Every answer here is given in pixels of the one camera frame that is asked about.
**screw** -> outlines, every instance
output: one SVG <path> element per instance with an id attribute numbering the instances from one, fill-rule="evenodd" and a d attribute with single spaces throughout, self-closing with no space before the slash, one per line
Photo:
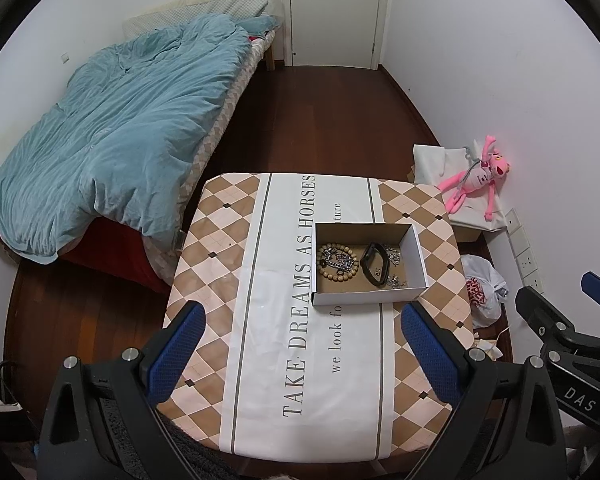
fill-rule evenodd
<path id="1" fill-rule="evenodd" d="M 470 357 L 474 361 L 484 361 L 486 354 L 484 353 L 483 350 L 481 350 L 479 348 L 471 348 L 468 351 L 468 357 Z"/>
<path id="2" fill-rule="evenodd" d="M 67 359 L 65 359 L 64 362 L 62 363 L 62 365 L 65 368 L 69 368 L 69 370 L 77 364 L 78 364 L 78 358 L 75 355 L 67 357 Z"/>
<path id="3" fill-rule="evenodd" d="M 133 361 L 138 355 L 140 355 L 140 352 L 137 348 L 127 348 L 122 352 L 122 359 L 125 361 Z"/>
<path id="4" fill-rule="evenodd" d="M 544 366 L 544 361 L 542 361 L 542 358 L 538 357 L 537 355 L 532 355 L 529 358 L 529 363 L 531 363 L 533 368 L 542 368 Z"/>

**light blue comforter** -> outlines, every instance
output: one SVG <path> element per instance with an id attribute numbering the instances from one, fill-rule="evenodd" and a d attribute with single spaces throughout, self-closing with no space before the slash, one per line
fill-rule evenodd
<path id="1" fill-rule="evenodd" d="M 207 14 L 94 54 L 0 167 L 2 240 L 47 264 L 105 216 L 172 248 L 196 146 L 274 25 Z"/>

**stuffed toy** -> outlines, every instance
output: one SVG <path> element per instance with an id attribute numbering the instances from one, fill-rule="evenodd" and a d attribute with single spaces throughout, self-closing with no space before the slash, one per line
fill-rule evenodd
<path id="1" fill-rule="evenodd" d="M 511 165 L 500 155 L 497 148 L 493 149 L 492 153 L 489 153 L 494 142 L 496 142 L 495 137 L 486 136 L 484 148 L 482 149 L 482 158 L 468 168 L 468 171 L 461 171 L 437 185 L 438 189 L 442 192 L 448 191 L 452 187 L 456 188 L 455 193 L 446 201 L 446 212 L 457 212 L 462 207 L 467 193 L 488 186 L 488 206 L 484 212 L 484 220 L 487 222 L 493 220 L 496 179 L 504 178 L 511 169 Z"/>

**white box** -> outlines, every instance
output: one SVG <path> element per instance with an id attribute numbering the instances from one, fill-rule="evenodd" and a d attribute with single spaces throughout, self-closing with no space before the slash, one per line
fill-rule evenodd
<path id="1" fill-rule="evenodd" d="M 315 255 L 318 248 L 326 243 L 337 243 L 349 246 L 358 259 L 371 242 L 400 247 L 406 287 L 376 288 L 371 284 L 360 268 L 355 277 L 347 282 L 330 282 L 318 274 Z M 412 301 L 429 286 L 422 247 L 413 224 L 371 224 L 371 223 L 315 223 L 311 240 L 311 301 L 313 306 L 323 305 L 356 305 L 371 303 L 394 303 L 396 301 Z M 335 292 L 333 289 L 350 289 Z"/>

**jewelry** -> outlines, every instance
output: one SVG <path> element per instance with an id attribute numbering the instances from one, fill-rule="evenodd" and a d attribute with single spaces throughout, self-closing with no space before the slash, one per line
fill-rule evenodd
<path id="1" fill-rule="evenodd" d="M 386 283 L 390 288 L 402 288 L 404 286 L 404 283 L 400 282 L 400 279 L 395 274 L 390 275 Z"/>
<path id="2" fill-rule="evenodd" d="M 326 244 L 318 249 L 318 272 L 332 282 L 347 282 L 353 278 L 359 262 L 353 250 L 343 244 Z M 335 273 L 328 272 L 327 267 L 335 269 Z"/>
<path id="3" fill-rule="evenodd" d="M 400 253 L 400 250 L 398 248 L 395 247 L 384 247 L 386 249 L 386 252 L 389 255 L 389 259 L 391 261 L 391 263 L 397 267 L 400 265 L 400 260 L 402 259 L 402 254 Z"/>
<path id="4" fill-rule="evenodd" d="M 371 269 L 369 269 L 369 263 L 372 261 L 375 253 L 378 253 L 382 258 L 382 273 L 379 280 L 372 275 Z M 378 288 L 385 285 L 389 275 L 389 255 L 387 254 L 384 246 L 375 242 L 371 242 L 366 248 L 365 254 L 362 256 L 360 263 L 362 265 L 362 272 L 365 274 L 366 279 L 371 282 L 371 285 L 374 285 Z"/>

